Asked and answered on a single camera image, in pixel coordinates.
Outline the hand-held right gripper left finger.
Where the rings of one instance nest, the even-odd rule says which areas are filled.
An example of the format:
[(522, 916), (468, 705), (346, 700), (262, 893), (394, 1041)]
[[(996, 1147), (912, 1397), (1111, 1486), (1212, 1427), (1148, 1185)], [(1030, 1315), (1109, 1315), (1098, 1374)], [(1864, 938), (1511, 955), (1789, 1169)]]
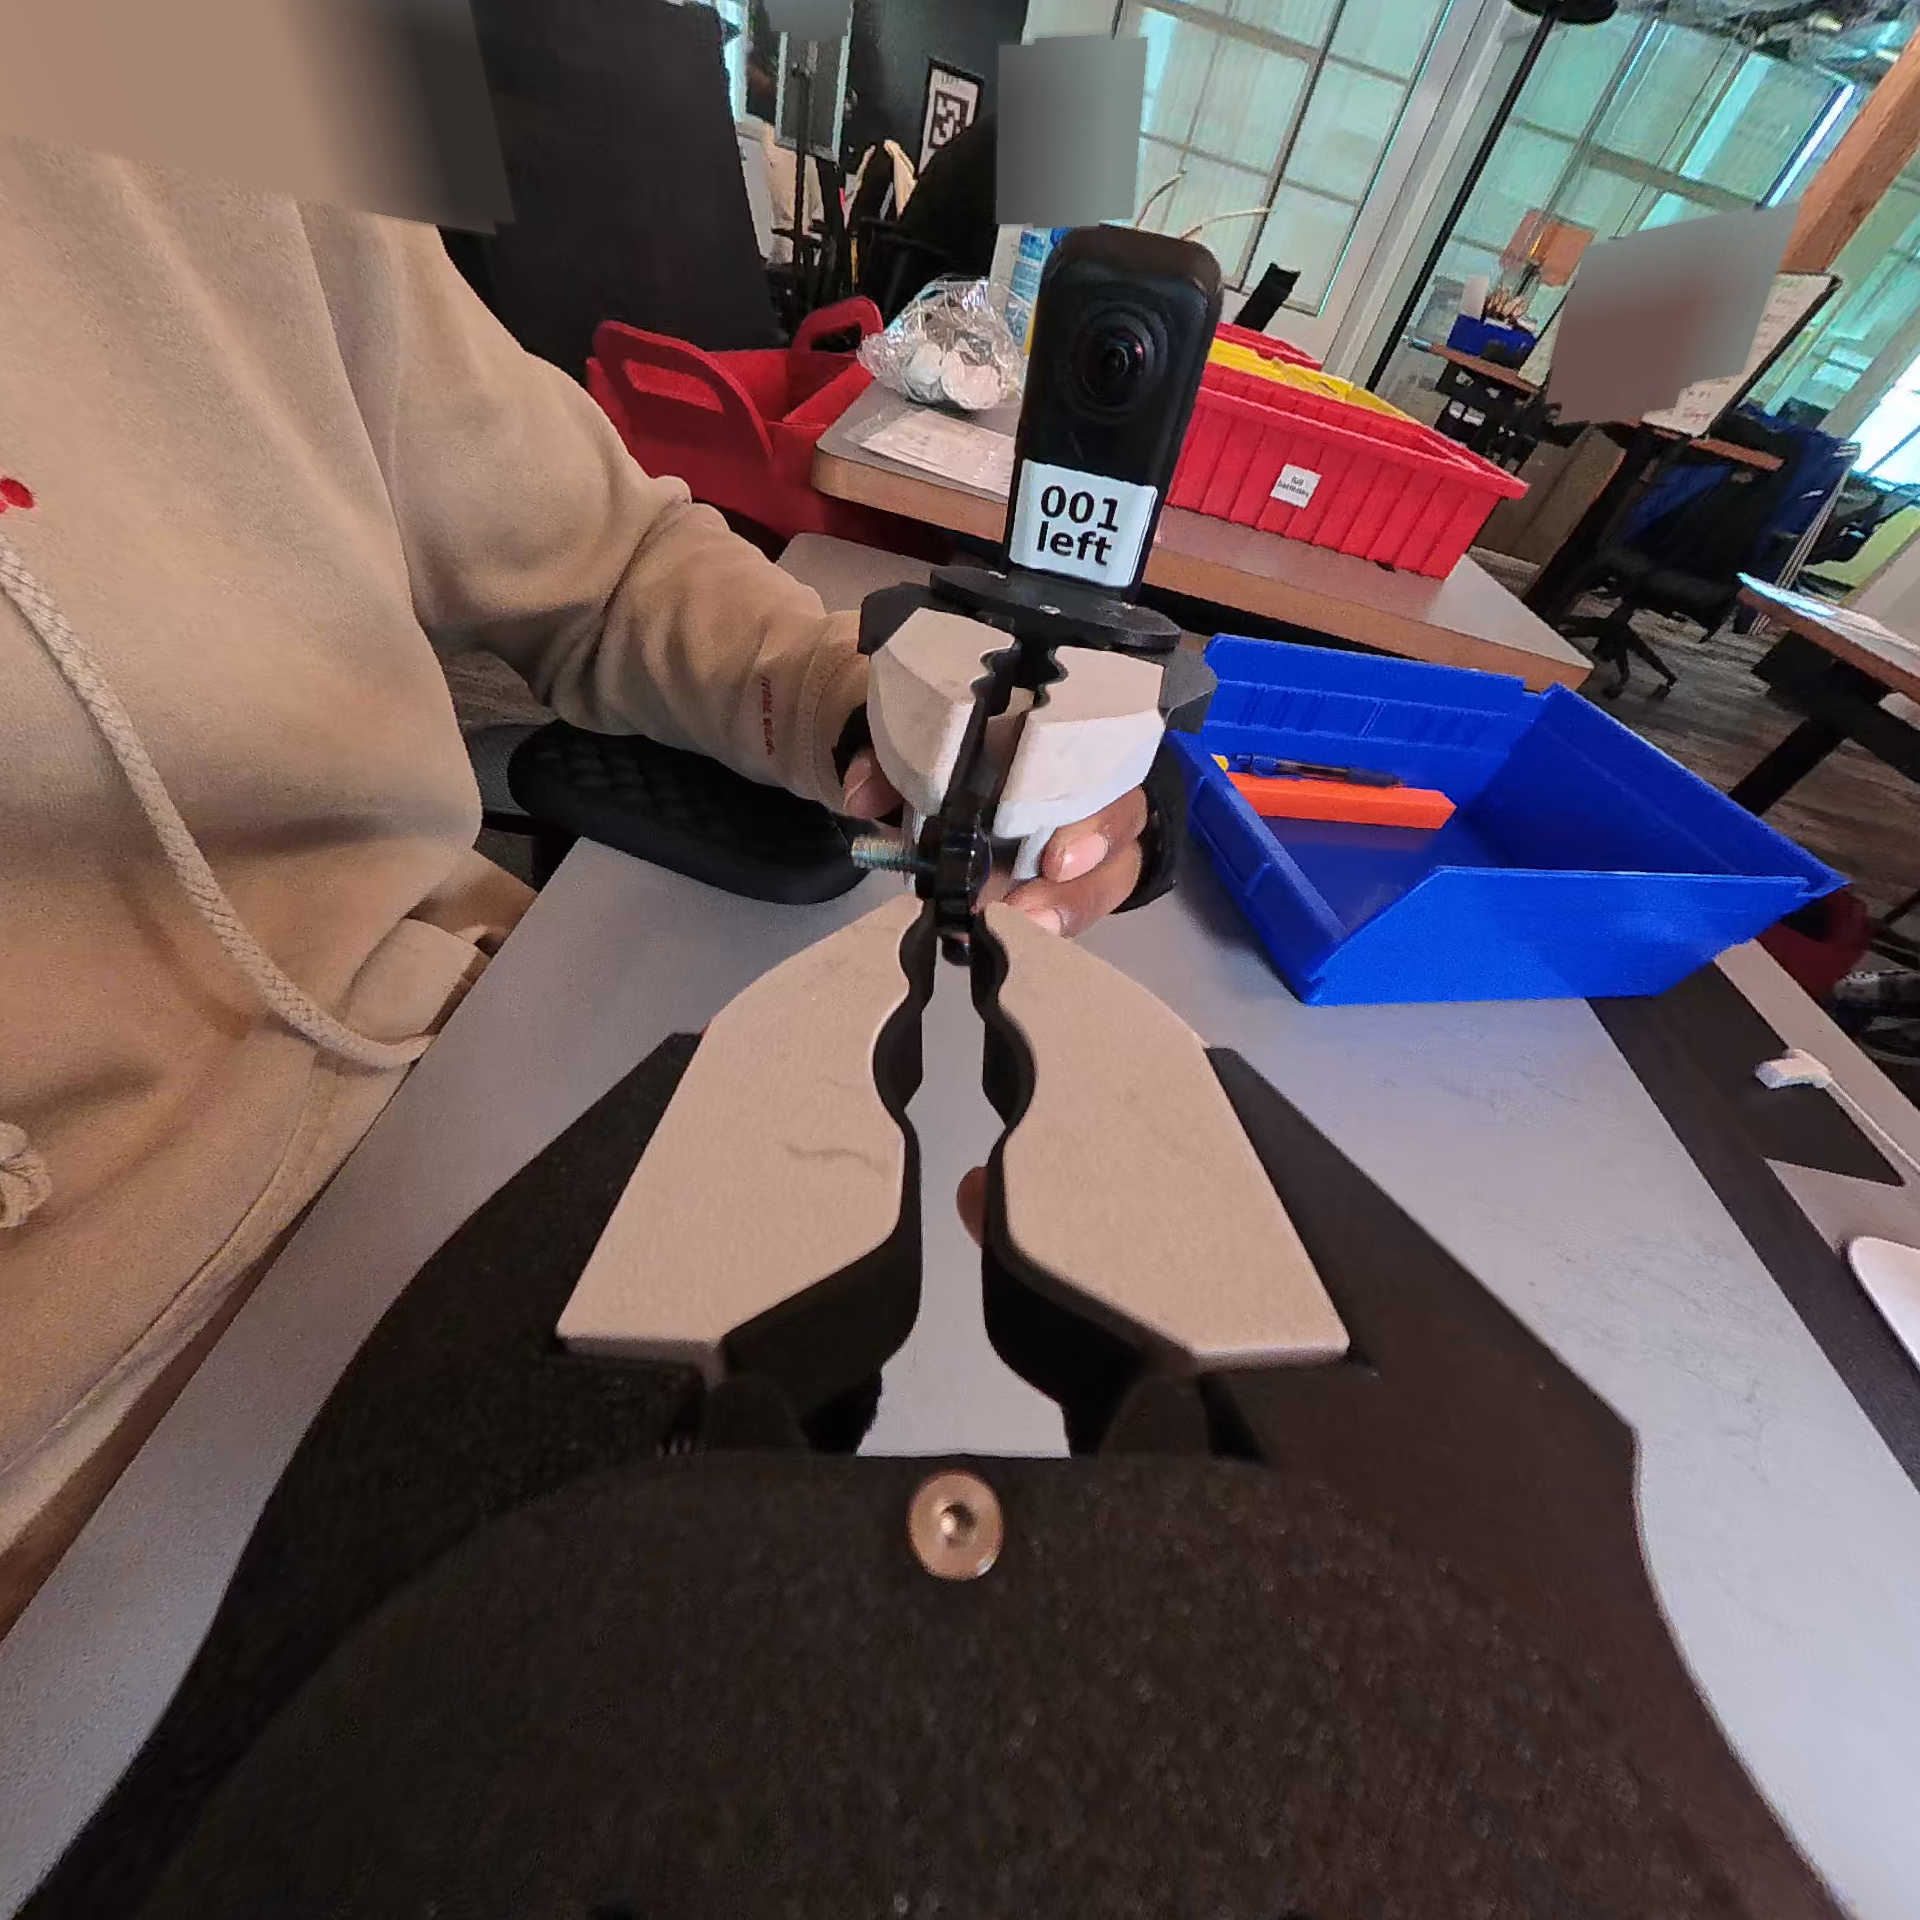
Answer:
[(560, 1312), (561, 1349), (718, 1380), (730, 1337), (882, 1248), (905, 1132), (873, 1057), (906, 1003), (919, 920), (887, 896), (706, 1025)]

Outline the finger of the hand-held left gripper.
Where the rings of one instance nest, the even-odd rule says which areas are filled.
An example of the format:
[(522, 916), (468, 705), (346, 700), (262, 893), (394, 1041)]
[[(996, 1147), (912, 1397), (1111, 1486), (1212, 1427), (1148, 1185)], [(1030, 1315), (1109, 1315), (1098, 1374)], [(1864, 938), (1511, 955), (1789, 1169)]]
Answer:
[(972, 614), (909, 614), (871, 659), (869, 722), (909, 840), (938, 814), (973, 722), (978, 689), (1014, 637)]
[(1166, 666), (1092, 648), (1055, 648), (1053, 676), (1018, 717), (991, 814), (991, 841), (1014, 845), (1010, 883), (1039, 876), (1048, 840), (1144, 779), (1162, 737)]

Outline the blue plastic bin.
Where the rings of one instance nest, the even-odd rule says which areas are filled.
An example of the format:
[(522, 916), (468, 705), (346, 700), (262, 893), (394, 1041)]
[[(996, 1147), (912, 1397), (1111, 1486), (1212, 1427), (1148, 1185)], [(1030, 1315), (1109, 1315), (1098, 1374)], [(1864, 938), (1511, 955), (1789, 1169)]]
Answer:
[[(1689, 769), (1552, 686), (1216, 636), (1176, 734), (1188, 836), (1308, 1003), (1669, 993), (1841, 877)], [(1351, 766), (1444, 794), (1436, 830), (1269, 824), (1216, 756)]]

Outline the person's left forearm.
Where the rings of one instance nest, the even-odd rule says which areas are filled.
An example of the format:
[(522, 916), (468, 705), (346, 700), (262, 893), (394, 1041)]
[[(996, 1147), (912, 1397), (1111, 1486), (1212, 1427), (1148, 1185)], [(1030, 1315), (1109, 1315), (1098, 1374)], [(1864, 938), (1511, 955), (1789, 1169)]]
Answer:
[(462, 579), (460, 648), (505, 662), (557, 717), (649, 737), (840, 809), (863, 754), (857, 614), (690, 501), (625, 469), (604, 526)]

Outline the person's left hand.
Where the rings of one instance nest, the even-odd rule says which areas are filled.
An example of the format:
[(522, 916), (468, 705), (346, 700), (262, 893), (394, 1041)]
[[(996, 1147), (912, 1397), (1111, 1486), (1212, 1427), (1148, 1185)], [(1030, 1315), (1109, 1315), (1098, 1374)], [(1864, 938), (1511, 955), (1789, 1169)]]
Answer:
[(1121, 913), (1153, 867), (1157, 812), (1130, 786), (1084, 820), (1057, 827), (1039, 852), (1038, 874), (1008, 881), (998, 898), (1044, 932), (1076, 938)]

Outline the clear bag white pieces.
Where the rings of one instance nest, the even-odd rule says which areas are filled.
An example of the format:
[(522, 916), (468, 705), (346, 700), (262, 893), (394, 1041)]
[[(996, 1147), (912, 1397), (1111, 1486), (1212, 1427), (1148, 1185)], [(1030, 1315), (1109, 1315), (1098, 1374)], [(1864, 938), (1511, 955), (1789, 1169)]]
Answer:
[(930, 282), (854, 358), (888, 394), (950, 413), (980, 416), (1023, 396), (1023, 349), (986, 278)]

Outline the large red ribbed bin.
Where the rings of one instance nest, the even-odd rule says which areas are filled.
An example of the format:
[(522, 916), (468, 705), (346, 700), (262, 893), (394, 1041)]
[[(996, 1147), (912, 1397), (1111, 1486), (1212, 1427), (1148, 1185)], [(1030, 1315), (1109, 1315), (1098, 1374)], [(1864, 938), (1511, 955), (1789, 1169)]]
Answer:
[(1442, 581), (1522, 493), (1518, 475), (1416, 418), (1276, 409), (1202, 384), (1168, 505)]

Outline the small marker poster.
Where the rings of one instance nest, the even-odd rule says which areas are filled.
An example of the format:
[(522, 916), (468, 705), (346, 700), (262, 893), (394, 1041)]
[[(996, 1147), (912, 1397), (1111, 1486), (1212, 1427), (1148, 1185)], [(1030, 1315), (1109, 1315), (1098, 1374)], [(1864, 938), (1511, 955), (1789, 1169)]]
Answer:
[(985, 86), (986, 82), (978, 73), (944, 57), (930, 57), (926, 61), (919, 116), (919, 177), (927, 169), (934, 153), (950, 147), (975, 123)]

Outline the wooden table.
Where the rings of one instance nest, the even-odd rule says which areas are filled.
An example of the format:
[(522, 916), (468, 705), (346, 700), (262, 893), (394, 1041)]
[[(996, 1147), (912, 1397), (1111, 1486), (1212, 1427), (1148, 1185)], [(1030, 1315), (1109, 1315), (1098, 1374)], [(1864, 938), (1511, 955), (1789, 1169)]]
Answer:
[[(860, 508), (948, 536), (998, 539), (1005, 496), (901, 465), (871, 448), (906, 413), (905, 400), (862, 394), (817, 440), (812, 485)], [(1446, 579), (1393, 571), (1223, 520), (1169, 509), (1158, 522), (1144, 582), (1185, 600), (1349, 640), (1390, 656), (1580, 689), (1590, 660), (1471, 561)]]

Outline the small red bin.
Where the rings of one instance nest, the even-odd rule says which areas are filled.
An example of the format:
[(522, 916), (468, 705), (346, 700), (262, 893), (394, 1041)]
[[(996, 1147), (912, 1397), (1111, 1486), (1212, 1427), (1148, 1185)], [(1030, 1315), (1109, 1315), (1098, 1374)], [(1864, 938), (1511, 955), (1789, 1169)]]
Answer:
[(873, 384), (857, 349), (882, 331), (873, 299), (804, 317), (783, 348), (708, 352), (661, 331), (606, 320), (584, 369), (639, 469), (679, 477), (770, 552), (815, 536), (905, 553), (902, 520), (817, 492), (820, 437)]

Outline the black floor lamp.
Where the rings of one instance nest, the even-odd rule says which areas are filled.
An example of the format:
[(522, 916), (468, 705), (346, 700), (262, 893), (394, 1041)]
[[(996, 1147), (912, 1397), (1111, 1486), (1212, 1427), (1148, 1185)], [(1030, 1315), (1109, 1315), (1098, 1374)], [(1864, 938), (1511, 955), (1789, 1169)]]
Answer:
[(1506, 5), (1506, 9), (1528, 22), (1524, 42), (1519, 44), (1514, 60), (1508, 65), (1511, 69), (1503, 72), (1503, 84), (1496, 94), (1496, 104), (1478, 116), (1478, 133), (1470, 155), (1450, 169), (1450, 194), (1446, 196), (1444, 211), (1430, 219), (1430, 232), (1425, 234), (1425, 246), (1420, 254), (1420, 264), (1406, 276), (1391, 320), (1381, 329), (1376, 361), (1362, 382), (1372, 394), (1381, 392), (1393, 355), (1406, 340), (1409, 324), (1420, 317), (1448, 240), (1465, 208), (1471, 204), (1478, 181), (1494, 155), (1500, 136), (1511, 122), (1548, 44), (1561, 29), (1588, 29), (1608, 21), (1615, 17), (1618, 3), (1514, 3)]

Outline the blue office chair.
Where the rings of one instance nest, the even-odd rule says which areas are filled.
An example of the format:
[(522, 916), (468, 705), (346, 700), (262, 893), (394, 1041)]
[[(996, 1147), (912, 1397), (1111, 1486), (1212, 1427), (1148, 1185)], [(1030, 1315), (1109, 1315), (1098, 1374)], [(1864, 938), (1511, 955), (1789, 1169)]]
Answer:
[(1604, 595), (1600, 614), (1577, 614), (1565, 636), (1590, 640), (1590, 698), (1613, 700), (1644, 662), (1654, 698), (1676, 686), (1676, 673), (1637, 626), (1647, 612), (1711, 637), (1736, 610), (1744, 577), (1774, 581), (1799, 538), (1832, 501), (1857, 444), (1816, 428), (1753, 420), (1774, 469), (1724, 465), (1708, 485), (1689, 466), (1662, 475), (1629, 523), (1600, 548), (1574, 595)]

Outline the red bag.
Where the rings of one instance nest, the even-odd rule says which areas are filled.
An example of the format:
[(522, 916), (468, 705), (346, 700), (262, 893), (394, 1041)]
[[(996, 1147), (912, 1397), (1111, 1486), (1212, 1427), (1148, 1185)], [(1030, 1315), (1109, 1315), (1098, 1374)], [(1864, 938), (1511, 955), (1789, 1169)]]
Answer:
[(1808, 901), (1757, 934), (1757, 946), (1816, 1002), (1857, 972), (1874, 939), (1874, 920), (1852, 889)]

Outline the person's beige hoodie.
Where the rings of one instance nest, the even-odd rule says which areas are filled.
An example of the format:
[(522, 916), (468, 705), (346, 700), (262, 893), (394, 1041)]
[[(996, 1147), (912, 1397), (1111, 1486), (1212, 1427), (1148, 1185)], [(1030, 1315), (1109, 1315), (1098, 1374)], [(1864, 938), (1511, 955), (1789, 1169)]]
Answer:
[(644, 470), (360, 211), (6, 136), (2, 324), (8, 1626), (533, 901), (448, 626)]

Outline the wooden post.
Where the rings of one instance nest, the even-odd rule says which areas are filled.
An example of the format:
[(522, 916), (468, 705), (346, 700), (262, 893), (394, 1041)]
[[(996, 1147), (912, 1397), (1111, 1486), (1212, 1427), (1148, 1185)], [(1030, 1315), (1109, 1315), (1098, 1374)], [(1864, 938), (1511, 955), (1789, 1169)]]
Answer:
[(1917, 153), (1917, 44), (1905, 44), (1799, 198), (1785, 274), (1828, 272)]

